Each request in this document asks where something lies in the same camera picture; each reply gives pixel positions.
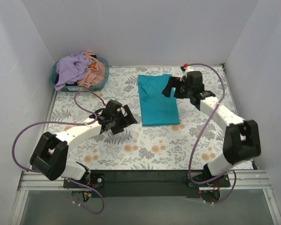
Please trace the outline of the teal t shirt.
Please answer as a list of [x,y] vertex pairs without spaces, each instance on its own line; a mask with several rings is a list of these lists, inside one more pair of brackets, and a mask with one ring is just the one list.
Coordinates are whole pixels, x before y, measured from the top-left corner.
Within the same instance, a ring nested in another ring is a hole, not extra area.
[[138,76],[137,84],[143,126],[180,124],[177,102],[173,97],[174,91],[171,91],[170,97],[162,94],[170,77],[171,74]]

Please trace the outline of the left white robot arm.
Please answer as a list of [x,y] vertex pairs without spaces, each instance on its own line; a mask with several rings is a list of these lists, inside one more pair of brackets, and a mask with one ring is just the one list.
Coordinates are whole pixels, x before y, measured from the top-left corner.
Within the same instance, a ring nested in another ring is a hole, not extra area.
[[68,152],[91,137],[109,130],[115,135],[136,123],[137,120],[128,105],[110,100],[104,108],[90,115],[81,126],[74,126],[56,134],[42,134],[30,158],[30,165],[49,180],[70,178],[84,188],[90,183],[90,170],[81,163],[68,161]]

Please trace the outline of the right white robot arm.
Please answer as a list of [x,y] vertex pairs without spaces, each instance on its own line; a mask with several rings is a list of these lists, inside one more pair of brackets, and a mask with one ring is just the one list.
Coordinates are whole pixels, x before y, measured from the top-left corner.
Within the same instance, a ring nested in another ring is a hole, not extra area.
[[162,94],[165,97],[188,98],[199,111],[209,116],[223,131],[223,147],[213,161],[204,165],[201,174],[190,176],[196,185],[215,185],[237,164],[261,154],[259,127],[254,120],[245,120],[220,103],[216,95],[205,90],[202,73],[190,71],[182,78],[170,77]]

